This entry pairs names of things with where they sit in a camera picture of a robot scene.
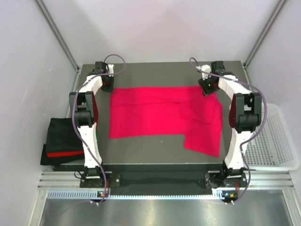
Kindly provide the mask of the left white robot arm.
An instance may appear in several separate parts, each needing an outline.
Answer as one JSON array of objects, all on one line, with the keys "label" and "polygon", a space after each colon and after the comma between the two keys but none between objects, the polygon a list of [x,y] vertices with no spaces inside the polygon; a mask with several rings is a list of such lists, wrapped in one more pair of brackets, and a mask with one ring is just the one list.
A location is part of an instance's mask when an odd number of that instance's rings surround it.
[{"label": "left white robot arm", "polygon": [[95,95],[99,90],[113,91],[113,68],[114,65],[106,62],[95,62],[95,68],[88,74],[82,87],[69,94],[71,123],[84,152],[84,169],[80,175],[82,188],[107,187],[96,135],[99,113]]}]

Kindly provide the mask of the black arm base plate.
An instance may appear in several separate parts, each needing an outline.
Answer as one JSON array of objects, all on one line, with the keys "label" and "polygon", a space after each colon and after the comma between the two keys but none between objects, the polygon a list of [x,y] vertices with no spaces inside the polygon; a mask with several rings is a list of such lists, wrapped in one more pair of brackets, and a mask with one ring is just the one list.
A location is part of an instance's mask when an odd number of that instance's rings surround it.
[{"label": "black arm base plate", "polygon": [[106,164],[107,189],[118,195],[210,194],[212,189],[237,192],[247,185],[243,177],[219,185],[209,183],[210,173],[220,173],[222,164]]}]

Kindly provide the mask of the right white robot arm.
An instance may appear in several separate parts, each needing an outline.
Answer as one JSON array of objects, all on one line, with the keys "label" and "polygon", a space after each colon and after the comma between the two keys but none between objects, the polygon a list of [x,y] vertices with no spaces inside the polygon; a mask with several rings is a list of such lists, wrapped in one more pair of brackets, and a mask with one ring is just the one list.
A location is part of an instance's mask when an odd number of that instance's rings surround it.
[{"label": "right white robot arm", "polygon": [[197,66],[201,73],[198,83],[205,96],[219,90],[231,99],[229,125],[232,128],[230,147],[220,173],[210,173],[208,182],[231,186],[244,173],[247,143],[261,124],[261,95],[243,86],[232,72],[225,70],[222,61]]}]

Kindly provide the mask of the red t shirt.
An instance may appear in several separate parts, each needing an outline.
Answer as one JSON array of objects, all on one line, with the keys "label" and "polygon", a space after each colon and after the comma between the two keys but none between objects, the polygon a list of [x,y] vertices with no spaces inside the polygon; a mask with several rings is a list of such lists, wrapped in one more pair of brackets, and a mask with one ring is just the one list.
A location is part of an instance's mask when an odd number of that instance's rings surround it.
[{"label": "red t shirt", "polygon": [[110,138],[184,135],[186,149],[218,157],[222,105],[198,86],[117,88],[110,99]]}]

